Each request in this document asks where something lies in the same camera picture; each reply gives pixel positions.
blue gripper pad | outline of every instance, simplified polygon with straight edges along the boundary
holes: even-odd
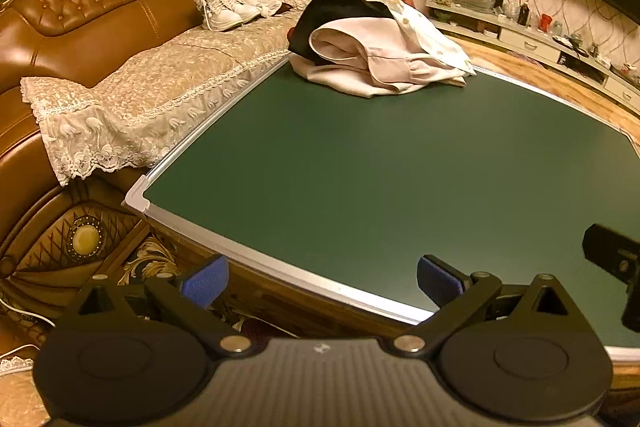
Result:
[[[471,286],[468,276],[427,255],[418,261],[417,278],[418,287],[439,308],[462,295]]]
[[[207,308],[220,297],[229,282],[229,265],[225,257],[216,257],[196,273],[186,277],[180,293],[201,308]]]

white sneaker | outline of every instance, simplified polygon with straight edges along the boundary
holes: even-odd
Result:
[[[213,32],[223,32],[242,24],[242,17],[229,10],[222,0],[202,0],[202,27]]]
[[[260,9],[245,3],[243,0],[222,0],[227,8],[237,13],[242,22],[249,22],[260,15]]]

white cloth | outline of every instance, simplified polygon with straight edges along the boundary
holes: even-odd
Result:
[[[380,1],[390,10],[402,32],[409,40],[418,44],[431,57],[443,64],[465,73],[475,74],[471,60],[462,48],[447,39],[417,9],[411,8],[401,0],[366,0]]]
[[[255,6],[263,17],[271,17],[282,6],[281,0],[243,0],[245,4]]]
[[[310,82],[366,98],[412,92],[432,82],[465,86],[462,75],[406,38],[393,19],[350,18],[329,22],[309,36],[320,57],[333,62],[316,66],[292,55],[297,74]]]

bottle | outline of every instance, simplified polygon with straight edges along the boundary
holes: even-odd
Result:
[[[502,8],[502,3],[504,0],[494,0],[494,8]]]
[[[518,9],[516,8],[515,3],[513,2],[508,3],[504,7],[504,14],[507,16],[507,18],[511,19],[512,21],[516,20],[516,17],[518,15]]]
[[[520,6],[520,14],[518,15],[518,24],[520,26],[526,26],[528,19],[529,19],[529,6],[527,6],[527,3],[523,3],[522,6]]]
[[[557,37],[562,35],[562,23],[558,19],[549,26],[549,34]]]
[[[540,26],[540,15],[535,11],[529,12],[529,26],[532,30],[537,30]]]

green tabletop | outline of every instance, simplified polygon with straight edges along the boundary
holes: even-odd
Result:
[[[211,125],[145,191],[151,203],[336,282],[436,310],[418,258],[505,283],[555,274],[609,346],[622,283],[583,258],[592,223],[640,238],[640,159],[587,115],[479,73],[363,99],[288,64]]]

